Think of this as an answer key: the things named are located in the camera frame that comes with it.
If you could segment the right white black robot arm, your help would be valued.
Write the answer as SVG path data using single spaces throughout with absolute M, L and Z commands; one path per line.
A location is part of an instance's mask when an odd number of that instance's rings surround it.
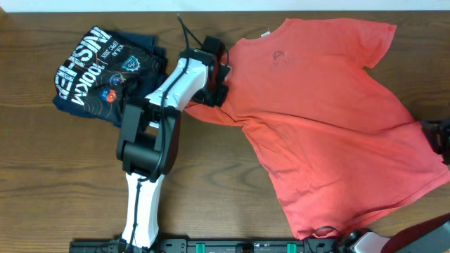
M 421 124 L 433 151 L 449 165 L 449 120 L 423 121 Z M 449 215 L 414 225 L 391 238 L 370 231 L 354 231 L 339 250 L 346 253 L 448 252 Z

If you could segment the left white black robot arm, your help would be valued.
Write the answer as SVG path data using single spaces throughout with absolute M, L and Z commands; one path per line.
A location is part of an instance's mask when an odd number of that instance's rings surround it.
M 158 89 L 127 102 L 117 158 L 126 173 L 129 200 L 118 252 L 152 251 L 162 182 L 178 153 L 181 113 L 190 101 L 222 106 L 229 91 L 224 80 L 231 71 L 221 63 L 224 54 L 224 43 L 208 36 L 200 48 L 180 52 L 175 70 Z

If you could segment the orange-red t-shirt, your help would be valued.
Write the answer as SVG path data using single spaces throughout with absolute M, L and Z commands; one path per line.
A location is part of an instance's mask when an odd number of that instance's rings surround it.
M 369 74 L 396 26 L 288 18 L 229 52 L 221 107 L 196 119 L 240 127 L 297 239 L 368 225 L 449 182 L 422 126 Z

